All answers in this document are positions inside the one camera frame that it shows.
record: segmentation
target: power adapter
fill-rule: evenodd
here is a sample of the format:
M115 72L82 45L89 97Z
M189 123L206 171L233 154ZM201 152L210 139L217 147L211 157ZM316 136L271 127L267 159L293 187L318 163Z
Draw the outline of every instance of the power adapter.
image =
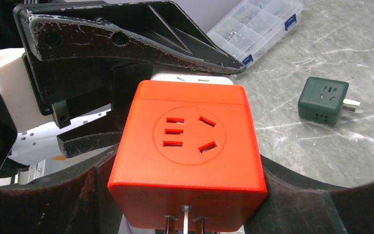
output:
M360 102L345 99L349 83L338 80L309 77L298 101L302 119L335 125L340 110L355 111Z
M244 88L141 82L108 188L136 228L238 230L267 196Z

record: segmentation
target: electrical outlet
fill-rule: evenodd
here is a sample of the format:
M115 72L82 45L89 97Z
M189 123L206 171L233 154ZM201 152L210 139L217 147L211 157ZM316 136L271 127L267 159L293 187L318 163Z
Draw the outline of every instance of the electrical outlet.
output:
M267 196L244 88L141 82L108 188L137 228L164 229L173 217L182 230L188 205L190 231L203 217L206 231L238 230Z
M348 88L347 82L309 77L298 101L299 116L306 120L335 125Z

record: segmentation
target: gray marble surface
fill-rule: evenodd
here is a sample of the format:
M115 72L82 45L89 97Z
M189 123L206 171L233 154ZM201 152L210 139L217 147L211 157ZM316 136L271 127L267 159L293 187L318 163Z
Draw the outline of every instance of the gray marble surface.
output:
M308 177L352 187L374 181L374 0L302 0L302 22L236 77L252 108L261 153ZM301 120L309 76L347 81L336 126Z

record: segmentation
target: socket slot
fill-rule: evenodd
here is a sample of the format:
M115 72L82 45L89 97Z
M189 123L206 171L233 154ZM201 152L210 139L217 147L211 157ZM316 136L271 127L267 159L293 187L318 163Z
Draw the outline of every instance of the socket slot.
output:
M207 151L209 151L211 149L214 149L216 147L217 147L217 143L215 141L213 141L213 142L210 142L210 143L205 144L202 147L200 147L199 151L200 151L200 153L203 154L203 153L205 153L205 152L207 152Z
M201 122L203 122L203 123L205 123L205 124L207 124L207 125L210 125L211 127L216 126L216 122L211 121L210 119L205 118L205 117L203 117L203 116L200 116L199 121L201 121Z
M183 118L167 118L167 123L184 123Z
M167 135L183 135L184 130L182 130L182 129L165 129L164 134L167 134Z
M175 147L175 148L181 148L183 146L182 141L164 141L163 147Z

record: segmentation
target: white plastic part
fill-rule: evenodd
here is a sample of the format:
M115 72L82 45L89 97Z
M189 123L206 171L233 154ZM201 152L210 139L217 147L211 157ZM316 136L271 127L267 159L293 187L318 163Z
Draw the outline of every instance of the white plastic part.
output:
M299 0L243 0L207 34L250 66L301 21Z
M23 48L0 50L0 94L19 133L54 120L39 112L22 60L24 52Z
M70 126L62 129L59 129L54 122L49 122L26 132L19 133L12 147L12 155L9 158L29 166L49 158L63 156L59 149L56 136L105 116L108 111L76 117L71 120Z
M160 67L154 67L151 80L206 84L233 84L233 81L230 80L228 76L210 76L209 74L198 72L164 70Z

